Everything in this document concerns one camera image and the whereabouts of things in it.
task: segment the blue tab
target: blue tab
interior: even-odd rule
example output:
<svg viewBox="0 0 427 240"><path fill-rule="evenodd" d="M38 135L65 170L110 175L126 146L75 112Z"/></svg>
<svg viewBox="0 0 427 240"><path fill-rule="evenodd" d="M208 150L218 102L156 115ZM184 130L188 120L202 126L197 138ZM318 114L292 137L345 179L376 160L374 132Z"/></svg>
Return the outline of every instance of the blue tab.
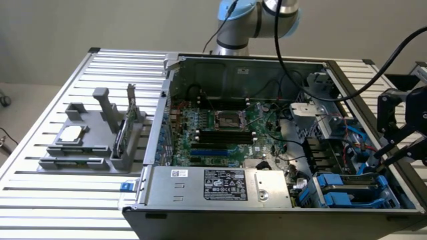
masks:
<svg viewBox="0 0 427 240"><path fill-rule="evenodd" d="M320 187L324 187L326 185L324 174L317 176L317 182L318 182Z"/></svg>
<svg viewBox="0 0 427 240"><path fill-rule="evenodd" d="M385 200L378 198L368 203L353 203L352 208L354 209L377 209L382 206Z"/></svg>
<svg viewBox="0 0 427 240"><path fill-rule="evenodd" d="M384 189L388 185L385 177L382 175L377 176L376 181L380 184L380 189Z"/></svg>
<svg viewBox="0 0 427 240"><path fill-rule="evenodd" d="M365 167L366 167L366 164L362 163L362 164L360 165L360 167L358 167L358 171L357 171L356 175L361 175L361 174L362 174L362 169L365 169Z"/></svg>
<svg viewBox="0 0 427 240"><path fill-rule="evenodd" d="M121 193L131 193L133 192L133 183L122 182L119 185Z"/></svg>
<svg viewBox="0 0 427 240"><path fill-rule="evenodd" d="M344 185L338 174L322 174L326 185Z"/></svg>
<svg viewBox="0 0 427 240"><path fill-rule="evenodd" d="M301 192L297 198L300 203L304 201L304 198L306 197L308 193L309 193L308 188L305 188L305 190Z"/></svg>
<svg viewBox="0 0 427 240"><path fill-rule="evenodd" d="M349 201L345 192L329 192L324 195L325 205L333 208L350 208L352 202Z"/></svg>

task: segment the cable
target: cable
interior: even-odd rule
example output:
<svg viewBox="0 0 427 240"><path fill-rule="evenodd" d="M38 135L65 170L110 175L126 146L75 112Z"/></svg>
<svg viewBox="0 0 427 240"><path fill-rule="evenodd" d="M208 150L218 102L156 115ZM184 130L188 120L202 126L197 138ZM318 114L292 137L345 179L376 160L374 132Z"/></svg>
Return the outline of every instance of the cable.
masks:
<svg viewBox="0 0 427 240"><path fill-rule="evenodd" d="M298 72L298 71L296 71L296 70L290 70L290 71L288 71L289 73L296 73L297 75L298 75L298 77L300 77L300 81L301 81L301 83L302 83L302 81L304 81L304 77L302 77L302 74ZM282 75L281 75L281 77L280 77L280 82L278 82L278 89L277 89L277 96L282 96L282 93L281 93L281 82L282 82L282 78L286 76L286 73L284 72L282 73Z"/></svg>
<svg viewBox="0 0 427 240"><path fill-rule="evenodd" d="M354 154L357 154L357 152L356 152L356 149L354 149L354 144L352 143L352 141L349 141L349 140L346 140L346 139L340 139L340 138L325 138L324 140L336 140L336 141L341 141L342 143L346 143L348 144L348 146L349 146L349 148L350 148L350 150L353 151L353 153ZM344 146L344 154L342 154L342 160L344 160L344 157L345 157L345 146Z"/></svg>
<svg viewBox="0 0 427 240"><path fill-rule="evenodd" d="M212 35L210 38L208 39L206 43L204 44L204 48L202 48L202 52L201 52L201 53L205 53L205 50L206 50L206 47L208 47L209 42L212 41L212 39L214 38L216 34L218 34L220 30L222 29L224 24L225 24L228 18L230 17L230 15L232 15L232 13L233 13L233 11L234 11L234 8L236 8L236 5L237 5L237 1L238 1L238 0L234 0L234 1L232 2L232 4L229 5L225 19L224 19L224 21L221 22L221 25L218 26L216 32L213 33L213 35Z"/></svg>
<svg viewBox="0 0 427 240"><path fill-rule="evenodd" d="M272 115L277 112L277 110L281 111L282 109L285 109L285 106L284 106L282 108L276 109L274 111L272 111L272 112L269 113L269 115L268 115L268 117L266 117L266 120L265 120L264 131L266 132L268 136L269 136L273 140L280 141L280 142L286 142L286 143L294 143L294 144L297 144L298 146L302 147L302 144L298 143L297 141L284 140L284 139L280 139L280 138L272 136L272 134L269 133L269 131L268 131L268 129L266 129L266 123L268 123L269 118L270 118Z"/></svg>
<svg viewBox="0 0 427 240"><path fill-rule="evenodd" d="M304 156L294 157L294 158L292 158L292 159L281 159L281 160L284 160L284 161L293 161L293 160L301 159L301 158L305 158L305 155L304 155Z"/></svg>
<svg viewBox="0 0 427 240"><path fill-rule="evenodd" d="M264 89L268 87L268 85L269 85L272 82L274 82L274 83L277 84L278 89L280 89L280 84L278 84L277 80L270 79L270 80L265 83L265 85L261 87L261 89L257 90L257 92L253 93L250 96L248 96L248 98L249 98L249 99L253 98L261 91L264 91Z"/></svg>
<svg viewBox="0 0 427 240"><path fill-rule="evenodd" d="M325 102L340 102L340 101L345 101L348 99L352 99L353 97L358 96L372 85L373 83L378 80L378 78L381 77L381 75L384 74L385 70L388 69L388 67L390 66L390 64L393 63L397 55L400 54L401 50L404 49L404 47L408 45L408 43L414 39L414 37L417 35L420 35L421 33L427 32L427 26L421 27L420 29L417 29L414 32L412 32L406 38L401 41L401 43L398 44L397 48L393 50L389 58L386 59L384 65L381 66L381 68L378 69L377 73L374 74L374 76L372 77L372 79L366 82L366 84L357 90L354 91L352 94L349 94L345 97L341 98L336 98L336 99L330 99L330 98L322 98L322 97L317 97L314 96L310 92L306 91L306 89L300 86L296 81L290 78L289 73L286 71L286 67L285 64L282 62L282 58L281 58L281 53L280 53L280 46L278 46L278 15L280 15L280 7L281 7L281 1L282 0L277 0L276 3L276 11L274 11L274 16L273 16L273 43L274 43L274 53L277 56L277 60L280 63L280 66L284 70L284 73L286 75L286 77L289 78L290 82L294 84L294 86L306 94L309 95L312 98L318 99L321 101Z"/></svg>
<svg viewBox="0 0 427 240"><path fill-rule="evenodd" d="M360 148L360 143L354 143L353 145L354 145L357 148ZM365 149L368 149L368 150L370 150L370 151L373 151L373 152L377 151L376 148L372 147L372 146L369 146L369 145L365 145L365 144L364 144L364 147L365 147Z"/></svg>
<svg viewBox="0 0 427 240"><path fill-rule="evenodd" d="M342 119L344 119L344 125L345 125L345 136L344 136L344 139L346 139L346 138L348 138L348 125L346 125L346 120L345 120L344 117L342 117ZM341 160L342 160L344 166L345 166L345 165L346 165L345 146L341 148L341 152L342 152L342 154L341 154Z"/></svg>
<svg viewBox="0 0 427 240"><path fill-rule="evenodd" d="M15 145L18 145L18 142L10 137L6 130L2 127L0 127L0 130L5 133L6 137L15 143Z"/></svg>

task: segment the white wall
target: white wall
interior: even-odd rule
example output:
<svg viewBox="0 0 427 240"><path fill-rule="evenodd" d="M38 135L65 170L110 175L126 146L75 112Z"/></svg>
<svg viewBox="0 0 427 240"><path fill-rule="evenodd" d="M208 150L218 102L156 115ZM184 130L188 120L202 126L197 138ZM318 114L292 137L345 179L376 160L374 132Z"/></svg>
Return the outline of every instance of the white wall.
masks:
<svg viewBox="0 0 427 240"><path fill-rule="evenodd" d="M61 85L89 47L200 52L220 0L0 0L0 82ZM300 0L302 19L281 40L288 56L372 59L427 24L425 0ZM427 33L388 72L427 61ZM272 39L252 54L272 55Z"/></svg>
<svg viewBox="0 0 427 240"><path fill-rule="evenodd" d="M59 88L55 85L0 83L0 89L11 99L10 106L0 106L0 126L17 142L23 138ZM5 139L5 144L14 149L10 139ZM6 159L7 157L0 154L0 167Z"/></svg>

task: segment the black cable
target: black cable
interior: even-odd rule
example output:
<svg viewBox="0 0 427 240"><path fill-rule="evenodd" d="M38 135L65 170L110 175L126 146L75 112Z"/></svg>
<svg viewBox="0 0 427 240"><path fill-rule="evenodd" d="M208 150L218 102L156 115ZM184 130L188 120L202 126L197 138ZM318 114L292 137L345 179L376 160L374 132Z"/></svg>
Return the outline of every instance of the black cable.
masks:
<svg viewBox="0 0 427 240"><path fill-rule="evenodd" d="M2 132L6 135L6 137L15 143L15 145L18 145L18 142L10 137L10 135L7 134L6 130L2 127L0 127L0 130L2 130Z"/></svg>
<svg viewBox="0 0 427 240"><path fill-rule="evenodd" d="M277 84L278 89L280 89L280 84L278 84L277 80L270 79L270 80L265 83L265 85L261 87L261 89L257 90L257 92L253 93L250 96L248 96L248 98L253 98L257 94L260 94L260 92L264 91L264 89L268 87L268 85L269 85L272 82L274 82L274 83Z"/></svg>
<svg viewBox="0 0 427 240"><path fill-rule="evenodd" d="M282 160L282 161L293 161L293 160L296 160L296 159L305 158L305 155L304 155L304 156L298 156L298 157L292 158L292 159L284 159L284 158L281 158L278 155L277 155L277 157L278 157L278 159Z"/></svg>
<svg viewBox="0 0 427 240"><path fill-rule="evenodd" d="M341 98L336 98L336 99L317 97L310 92L308 92L306 89L302 86L300 86L296 83L296 81L290 78L289 73L286 71L285 64L282 62L281 53L280 53L280 46L278 46L278 15L280 15L281 1L282 0L277 0L277 3L276 3L277 7L276 7L276 11L274 11L274 16L273 16L273 44L274 44L274 53L276 53L276 56L277 56L277 59L278 59L278 63L280 63L280 66L281 66L281 68L284 70L284 73L285 73L286 77L289 78L289 80L294 84L294 86L306 95L309 95L312 98L318 99L318 100L325 101L325 102L340 102L340 101L345 101L345 100L352 99L353 97L358 96L373 85L373 83L378 80L378 78L384 74L385 70L388 69L388 67L393 63L393 61L394 61L397 55L400 54L401 50L408 45L408 43L414 39L414 37L417 35L420 35L421 33L427 32L427 26L424 26L420 29L417 29L414 32L410 33L410 35L402 40L402 42L398 44L397 48L393 50L389 58L386 59L384 65L378 69L378 71L374 74L374 76L372 77L372 79L366 82L366 84L357 91L354 91L348 96L344 96Z"/></svg>
<svg viewBox="0 0 427 240"><path fill-rule="evenodd" d="M290 70L290 71L288 71L289 73L296 73L297 75L298 75L298 77L300 77L300 82L302 83L304 82L304 77L302 77L302 74L298 72L298 71L296 71L296 70ZM282 78L286 76L286 73L284 72L282 73L282 75L281 75L281 77L280 77L280 82L278 82L278 89L277 89L277 96L282 96L282 91L281 91L281 82L282 82Z"/></svg>
<svg viewBox="0 0 427 240"><path fill-rule="evenodd" d="M266 123L268 123L269 118L270 118L272 115L277 112L277 110L281 111L285 107L278 108L278 109L276 109L274 111L272 111L272 112L269 113L269 115L268 115L268 117L266 117L266 120L265 120L264 130L265 130L268 136L269 136L273 140L280 141L280 142L286 142L286 143L294 143L294 144L297 144L298 146L302 146L302 144L298 143L297 141L284 140L284 139L280 139L280 138L274 137L274 136L269 133L269 131L268 131L268 129L266 129Z"/></svg>
<svg viewBox="0 0 427 240"><path fill-rule="evenodd" d="M234 11L234 8L236 8L236 5L237 5L237 1L238 1L238 0L234 0L234 1L232 2L232 4L229 5L228 11L226 11L226 17L225 17L224 21L221 22L221 25L218 26L216 32L213 33L213 35L212 35L210 38L208 39L206 43L204 44L204 48L202 48L202 52L201 52L201 53L205 53L205 50L206 50L206 47L208 47L209 42L212 41L212 39L214 38L216 34L218 34L220 30L222 29L224 24L225 24L228 18L230 17L230 15L232 15L232 13L233 13L233 11Z"/></svg>
<svg viewBox="0 0 427 240"><path fill-rule="evenodd" d="M354 149L354 144L353 144L353 142L352 141L349 141L349 140L346 140L346 139L340 139L340 138L325 138L324 140L329 140L329 141L340 141L340 142L342 142L342 143L346 143L348 145L349 145L349 147L350 147L350 150L353 151L353 153L356 154L357 152L356 152L356 149Z"/></svg>

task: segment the blue latch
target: blue latch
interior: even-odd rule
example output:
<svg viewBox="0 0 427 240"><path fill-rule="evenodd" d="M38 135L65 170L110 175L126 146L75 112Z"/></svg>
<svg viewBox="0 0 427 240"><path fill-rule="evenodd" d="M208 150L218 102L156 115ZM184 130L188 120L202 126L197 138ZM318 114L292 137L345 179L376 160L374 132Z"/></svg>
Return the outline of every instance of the blue latch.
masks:
<svg viewBox="0 0 427 240"><path fill-rule="evenodd" d="M133 183L122 182L119 185L119 192L121 193L131 193L133 192Z"/></svg>
<svg viewBox="0 0 427 240"><path fill-rule="evenodd" d="M370 202L350 202L345 192L329 192L324 195L324 201L329 208L377 209L385 200L378 198Z"/></svg>

